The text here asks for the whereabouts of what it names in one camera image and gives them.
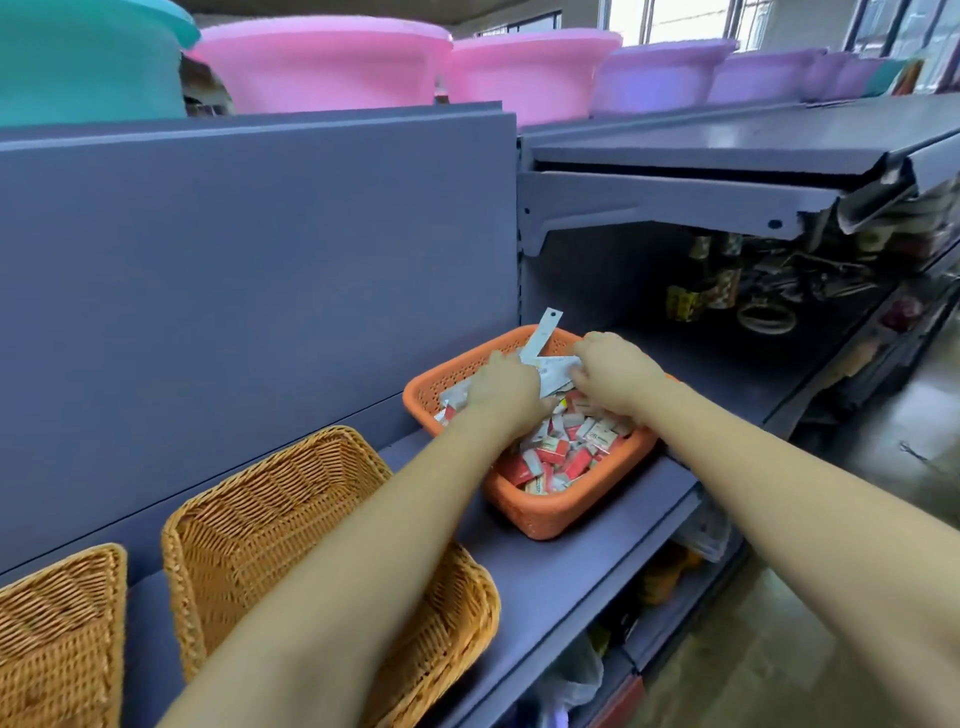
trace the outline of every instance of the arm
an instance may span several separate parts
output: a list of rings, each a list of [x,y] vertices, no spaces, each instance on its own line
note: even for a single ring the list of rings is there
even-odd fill
[[[539,395],[536,369],[495,352],[467,408],[257,604],[160,728],[356,725],[477,484],[555,406]]]
[[[589,334],[577,386],[651,426],[756,551],[926,728],[960,720],[960,533]]]

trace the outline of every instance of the right hand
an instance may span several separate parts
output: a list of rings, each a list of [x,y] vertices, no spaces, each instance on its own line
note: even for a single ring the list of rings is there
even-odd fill
[[[635,421],[647,420],[643,411],[647,393],[666,383],[657,362],[609,332],[592,331],[573,346],[573,352],[584,366],[571,369],[570,377],[591,402]]]

